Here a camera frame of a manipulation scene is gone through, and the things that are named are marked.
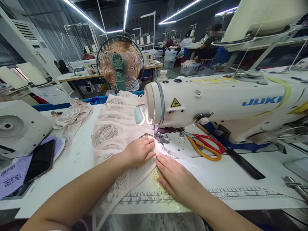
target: curtain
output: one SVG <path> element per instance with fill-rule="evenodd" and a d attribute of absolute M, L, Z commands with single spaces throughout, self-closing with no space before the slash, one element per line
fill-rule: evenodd
<path fill-rule="evenodd" d="M 92 50 L 94 44 L 88 25 L 64 25 L 85 23 L 87 20 L 62 0 L 18 0 L 45 40 L 51 52 L 60 59 L 70 62 L 81 60 L 84 46 Z"/>
<path fill-rule="evenodd" d="M 8 68 L 13 68 L 16 67 L 16 64 L 24 62 L 24 59 L 0 34 L 0 66 L 7 66 Z"/>

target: smartphone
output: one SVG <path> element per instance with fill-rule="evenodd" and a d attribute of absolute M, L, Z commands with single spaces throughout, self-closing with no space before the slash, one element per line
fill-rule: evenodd
<path fill-rule="evenodd" d="M 34 149 L 24 184 L 34 181 L 52 168 L 55 144 L 56 141 L 51 140 Z"/>

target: hand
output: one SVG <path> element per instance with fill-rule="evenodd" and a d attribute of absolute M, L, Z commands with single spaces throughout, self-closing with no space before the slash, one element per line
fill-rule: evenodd
<path fill-rule="evenodd" d="M 200 201 L 210 193 L 176 160 L 162 153 L 156 158 L 156 165 L 165 177 L 158 181 L 178 202 L 193 211 L 198 210 Z"/>
<path fill-rule="evenodd" d="M 128 168 L 138 167 L 152 159 L 155 152 L 150 152 L 155 146 L 154 139 L 142 137 L 130 142 L 121 152 L 123 161 Z"/>

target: qr code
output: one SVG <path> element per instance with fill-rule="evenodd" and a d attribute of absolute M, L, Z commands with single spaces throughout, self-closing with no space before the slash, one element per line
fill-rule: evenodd
<path fill-rule="evenodd" d="M 5 174 L 7 174 L 9 171 L 11 171 L 12 169 L 15 168 L 15 165 L 12 165 L 11 167 L 9 167 L 8 169 L 4 170 L 2 173 L 1 173 L 1 176 L 4 176 Z"/>
<path fill-rule="evenodd" d="M 5 180 L 5 181 L 3 182 L 3 183 L 4 183 L 4 186 L 7 187 L 7 186 L 13 184 L 15 181 L 17 181 L 17 180 L 19 180 L 19 179 L 21 179 L 21 175 L 18 173 L 18 174 L 16 174 L 15 176 L 13 176 L 13 177 L 11 177 L 11 178 Z"/>

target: yellow tape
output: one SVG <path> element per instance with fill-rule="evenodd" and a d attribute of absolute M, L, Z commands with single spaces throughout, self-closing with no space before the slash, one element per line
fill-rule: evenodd
<path fill-rule="evenodd" d="M 216 84 L 216 83 L 227 83 L 227 82 L 236 82 L 235 79 L 231 78 L 217 78 L 217 79 L 204 79 L 204 80 L 194 80 L 198 84 Z"/>
<path fill-rule="evenodd" d="M 308 110 L 308 101 L 304 102 L 302 105 L 290 111 L 288 114 L 302 114 L 306 110 Z"/>
<path fill-rule="evenodd" d="M 287 100 L 288 98 L 290 97 L 290 94 L 291 94 L 291 86 L 289 86 L 289 84 L 287 84 L 286 82 L 284 82 L 283 80 L 280 80 L 280 79 L 276 79 L 276 78 L 273 78 L 273 77 L 269 77 L 268 80 L 272 81 L 272 82 L 275 82 L 275 83 L 278 83 L 282 86 L 285 87 L 285 94 L 283 95 L 283 98 L 282 100 L 280 101 L 279 105 L 272 111 L 269 111 L 269 112 L 264 112 L 264 113 L 261 113 L 259 115 L 255 115 L 255 116 L 260 116 L 260 115 L 264 115 L 264 114 L 267 114 L 267 113 L 270 113 L 270 112 L 273 112 L 275 111 L 277 108 L 281 107 Z"/>

